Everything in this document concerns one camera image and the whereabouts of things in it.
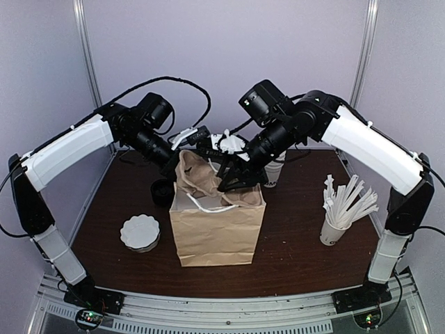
wooden table surface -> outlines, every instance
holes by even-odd
[[[137,152],[125,158],[136,165],[115,159],[72,247],[99,286],[229,298],[301,294],[362,282],[378,242],[369,218],[353,224],[334,246],[319,240],[326,175],[332,174],[335,185],[348,182],[334,151],[314,150],[284,165],[278,185],[263,189],[267,206],[253,263],[229,267],[181,267],[168,209],[156,207],[149,191],[161,178],[156,166]],[[148,253],[132,252],[120,241],[122,224],[139,214],[154,216],[161,227],[161,240]]]

white bag handle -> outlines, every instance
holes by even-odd
[[[219,214],[221,212],[226,212],[226,211],[229,211],[229,210],[234,209],[235,207],[239,206],[239,205],[230,205],[228,207],[222,207],[221,209],[209,210],[209,209],[206,209],[205,207],[202,207],[201,203],[196,198],[194,198],[191,194],[186,193],[186,195],[188,198],[190,198],[192,200],[192,202],[194,202],[196,204],[196,206],[199,210],[201,210],[202,212],[205,212],[206,214]]]

white paper cup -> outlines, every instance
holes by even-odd
[[[323,223],[323,227],[321,228],[320,241],[326,246],[335,245],[341,238],[341,236],[345,234],[346,230],[351,227],[351,225],[352,224],[349,224],[342,229],[336,228],[331,225],[329,219],[325,218],[325,222]]]
[[[277,158],[277,161],[284,161],[286,159],[286,151],[284,151],[280,156]],[[266,188],[273,188],[277,185],[278,178],[280,177],[281,169],[283,168],[284,164],[281,164],[280,162],[270,162],[264,167],[264,170],[266,171],[268,182],[264,184]]]

black bracket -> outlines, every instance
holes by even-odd
[[[419,158],[429,166],[425,154],[421,153]],[[391,188],[385,229],[397,235],[410,235],[420,226],[434,194],[432,175],[425,170],[421,177],[419,184],[406,196]]]
[[[54,224],[54,218],[45,204],[42,195],[38,193],[26,176],[26,170],[20,164],[20,158],[14,154],[9,158],[11,187],[17,213],[22,228],[30,236],[43,233]]]
[[[354,287],[332,294],[337,314],[372,308],[392,299],[388,284],[365,282],[361,287]]]
[[[82,308],[88,308],[99,313],[119,315],[124,305],[124,294],[105,289],[94,288],[94,295],[97,302],[91,307],[87,307],[83,301],[77,298],[71,290],[67,290],[63,301]]]

paper bag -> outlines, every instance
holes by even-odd
[[[170,208],[173,236],[183,267],[252,263],[266,203],[253,207],[222,207],[221,197],[199,198],[199,209],[175,185]]]

